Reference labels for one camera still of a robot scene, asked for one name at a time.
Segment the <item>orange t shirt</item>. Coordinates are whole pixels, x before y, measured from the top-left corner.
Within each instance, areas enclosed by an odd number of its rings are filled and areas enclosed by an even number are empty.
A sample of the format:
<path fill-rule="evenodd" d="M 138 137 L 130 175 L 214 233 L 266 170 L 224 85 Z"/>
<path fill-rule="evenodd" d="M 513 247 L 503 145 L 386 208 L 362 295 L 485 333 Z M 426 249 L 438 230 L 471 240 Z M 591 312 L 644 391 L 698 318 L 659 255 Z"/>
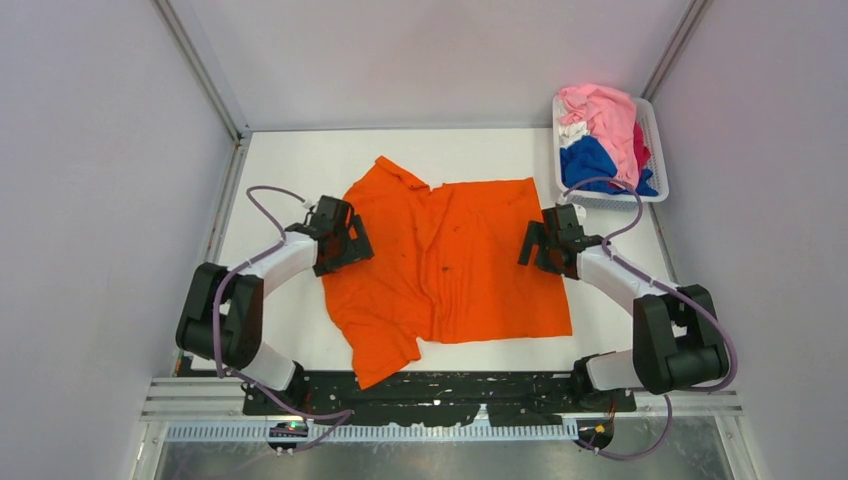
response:
<path fill-rule="evenodd" d="M 323 287 L 360 388 L 419 360 L 420 341 L 571 334 L 563 280 L 519 264 L 527 226 L 541 217 L 532 179 L 434 188 L 379 157 L 344 198 L 373 256 L 326 275 Z"/>

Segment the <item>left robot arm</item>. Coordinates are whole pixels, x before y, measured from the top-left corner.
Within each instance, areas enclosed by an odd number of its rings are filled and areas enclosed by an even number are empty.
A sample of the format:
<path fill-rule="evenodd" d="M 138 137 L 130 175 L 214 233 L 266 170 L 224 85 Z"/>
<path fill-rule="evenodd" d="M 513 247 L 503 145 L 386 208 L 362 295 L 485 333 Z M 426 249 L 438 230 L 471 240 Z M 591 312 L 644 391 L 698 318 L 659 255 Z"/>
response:
<path fill-rule="evenodd" d="M 205 262 L 193 274 L 175 341 L 179 349 L 267 388 L 280 412 L 307 398 L 302 366 L 263 339 L 265 298 L 298 274 L 321 277 L 373 256 L 364 223 L 345 200 L 323 196 L 305 219 L 285 227 L 263 251 L 234 266 Z"/>

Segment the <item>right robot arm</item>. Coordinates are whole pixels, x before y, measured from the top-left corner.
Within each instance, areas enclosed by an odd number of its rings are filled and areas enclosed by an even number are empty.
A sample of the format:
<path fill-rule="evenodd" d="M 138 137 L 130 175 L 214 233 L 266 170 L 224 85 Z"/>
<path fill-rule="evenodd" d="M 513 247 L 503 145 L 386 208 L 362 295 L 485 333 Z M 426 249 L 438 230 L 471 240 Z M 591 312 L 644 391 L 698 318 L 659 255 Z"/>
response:
<path fill-rule="evenodd" d="M 585 233 L 578 206 L 543 210 L 527 225 L 518 262 L 595 287 L 632 319 L 632 346 L 575 361 L 571 397 L 596 410 L 611 390 L 655 395 L 714 391 L 731 378 L 731 349 L 718 326 L 711 294 L 700 285 L 667 284 L 619 254 L 611 241 Z"/>

